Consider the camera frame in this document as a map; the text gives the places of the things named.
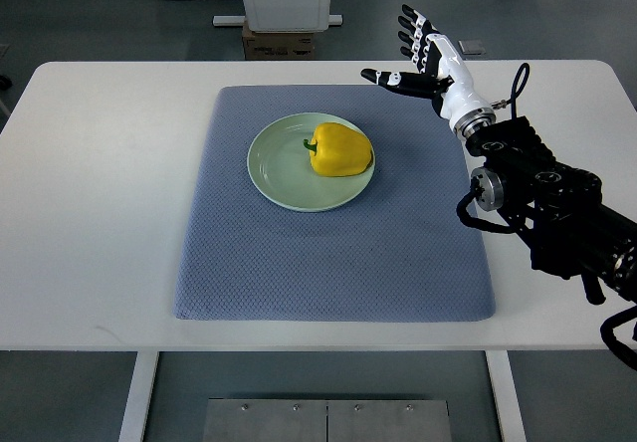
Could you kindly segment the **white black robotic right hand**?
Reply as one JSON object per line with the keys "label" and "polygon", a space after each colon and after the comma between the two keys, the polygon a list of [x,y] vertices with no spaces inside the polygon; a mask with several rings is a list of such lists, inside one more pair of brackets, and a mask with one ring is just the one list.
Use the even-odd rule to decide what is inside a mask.
{"label": "white black robotic right hand", "polygon": [[398,17],[401,53],[415,73],[364,69],[368,81],[398,95],[426,99],[461,140],[496,122],[493,107],[474,89],[471,73],[449,40],[419,11],[404,4]]}

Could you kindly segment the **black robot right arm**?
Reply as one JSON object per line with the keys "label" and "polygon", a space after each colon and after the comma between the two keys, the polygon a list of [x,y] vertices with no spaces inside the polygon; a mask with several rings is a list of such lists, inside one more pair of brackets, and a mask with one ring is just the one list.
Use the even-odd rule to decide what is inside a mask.
{"label": "black robot right arm", "polygon": [[463,136],[485,159],[456,208],[465,226],[518,235],[533,269],[580,278],[593,305],[605,302],[604,288],[636,301],[636,224],[603,205],[597,175],[559,162],[516,112]]}

